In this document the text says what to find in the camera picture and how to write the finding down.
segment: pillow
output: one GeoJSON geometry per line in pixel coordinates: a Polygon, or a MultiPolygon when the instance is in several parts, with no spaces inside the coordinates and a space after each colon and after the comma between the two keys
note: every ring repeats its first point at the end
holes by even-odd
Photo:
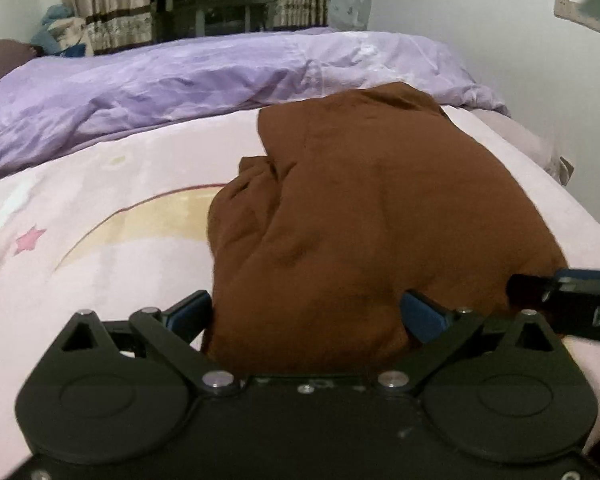
{"type": "Polygon", "coordinates": [[[36,49],[29,44],[0,40],[0,79],[37,56],[36,49]]]}
{"type": "Polygon", "coordinates": [[[552,142],[541,139],[513,119],[491,110],[472,110],[484,124],[528,156],[538,166],[550,174],[558,183],[566,186],[573,168],[568,170],[565,161],[552,142]]]}

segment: bed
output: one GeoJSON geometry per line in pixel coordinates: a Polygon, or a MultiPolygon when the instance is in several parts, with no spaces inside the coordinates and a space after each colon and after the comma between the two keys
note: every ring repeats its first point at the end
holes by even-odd
{"type": "MultiPolygon", "coordinates": [[[[0,81],[0,478],[29,455],[15,396],[72,313],[123,319],[211,289],[206,213],[241,158],[264,152],[258,108],[395,81],[433,95],[500,160],[571,267],[600,268],[600,225],[469,111],[508,113],[426,38],[318,30],[185,40],[37,59],[0,81]]],[[[600,345],[566,345],[600,402],[600,345]]]]}

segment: round black disc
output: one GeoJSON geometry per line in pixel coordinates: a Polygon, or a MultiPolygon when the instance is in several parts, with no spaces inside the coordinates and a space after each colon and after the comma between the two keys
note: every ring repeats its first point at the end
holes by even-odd
{"type": "Polygon", "coordinates": [[[495,352],[444,368],[424,389],[426,412],[459,449],[494,462],[536,462],[583,444],[595,396],[538,353],[527,360],[495,352]]]}
{"type": "Polygon", "coordinates": [[[30,447],[76,464],[113,463],[159,446],[184,418],[188,392],[169,368],[72,352],[36,370],[16,402],[30,447]]]}

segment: wrinkled fabric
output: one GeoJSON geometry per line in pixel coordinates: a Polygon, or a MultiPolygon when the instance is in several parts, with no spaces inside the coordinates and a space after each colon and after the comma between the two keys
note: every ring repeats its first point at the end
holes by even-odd
{"type": "Polygon", "coordinates": [[[0,176],[175,121],[406,82],[507,112],[444,44],[387,32],[245,34],[36,59],[0,81],[0,176]]]}
{"type": "Polygon", "coordinates": [[[264,108],[258,134],[207,227],[203,350],[238,376],[391,369],[406,290],[488,316],[512,274],[567,266],[507,168],[408,85],[264,108]]]}

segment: yellow moon pattern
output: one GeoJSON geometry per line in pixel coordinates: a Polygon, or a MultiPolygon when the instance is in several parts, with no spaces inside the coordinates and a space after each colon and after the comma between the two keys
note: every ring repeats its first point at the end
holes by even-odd
{"type": "Polygon", "coordinates": [[[58,268],[100,247],[143,238],[206,240],[206,217],[221,185],[201,186],[160,195],[120,210],[86,234],[58,268]]]}

